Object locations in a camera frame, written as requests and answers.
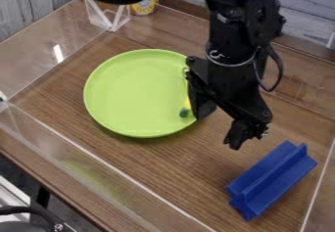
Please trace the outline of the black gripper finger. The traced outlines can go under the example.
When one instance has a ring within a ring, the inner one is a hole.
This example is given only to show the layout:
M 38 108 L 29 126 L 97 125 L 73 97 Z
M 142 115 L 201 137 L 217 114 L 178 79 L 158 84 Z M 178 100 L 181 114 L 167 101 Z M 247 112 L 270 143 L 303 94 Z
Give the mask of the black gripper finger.
M 189 85 L 189 99 L 191 103 L 191 110 L 198 120 L 202 120 L 211 115 L 218 108 L 211 97 L 193 85 Z
M 235 119 L 223 143 L 231 149 L 239 150 L 243 143 L 257 138 L 261 140 L 269 133 L 269 124 L 265 122 L 247 122 L 243 119 Z

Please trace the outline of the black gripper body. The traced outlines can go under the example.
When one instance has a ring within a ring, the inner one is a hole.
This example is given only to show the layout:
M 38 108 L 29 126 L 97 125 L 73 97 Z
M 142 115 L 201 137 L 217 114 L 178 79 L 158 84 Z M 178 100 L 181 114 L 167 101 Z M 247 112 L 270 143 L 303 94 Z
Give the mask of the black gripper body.
M 279 74 L 273 85 L 263 81 L 269 59 L 275 62 Z M 251 55 L 239 62 L 231 62 L 227 54 L 218 48 L 209 47 L 206 58 L 189 56 L 186 64 L 186 98 L 189 85 L 193 85 L 211 97 L 218 108 L 234 119 L 265 123 L 273 121 L 273 113 L 261 96 L 261 90 L 273 92 L 277 89 L 285 66 L 271 44 L 257 47 Z

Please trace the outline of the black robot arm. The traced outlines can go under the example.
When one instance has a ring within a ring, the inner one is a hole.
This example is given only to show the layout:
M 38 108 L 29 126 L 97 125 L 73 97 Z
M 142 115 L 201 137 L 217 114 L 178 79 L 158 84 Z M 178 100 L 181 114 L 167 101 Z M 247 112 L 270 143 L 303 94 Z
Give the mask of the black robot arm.
M 143 0 L 99 0 L 131 5 Z M 206 57 L 186 58 L 191 112 L 198 119 L 223 110 L 234 119 L 225 143 L 239 149 L 249 139 L 261 139 L 273 121 L 271 110 L 261 96 L 277 89 L 263 82 L 267 61 L 278 69 L 283 60 L 273 48 L 286 18 L 279 0 L 205 0 L 210 11 Z

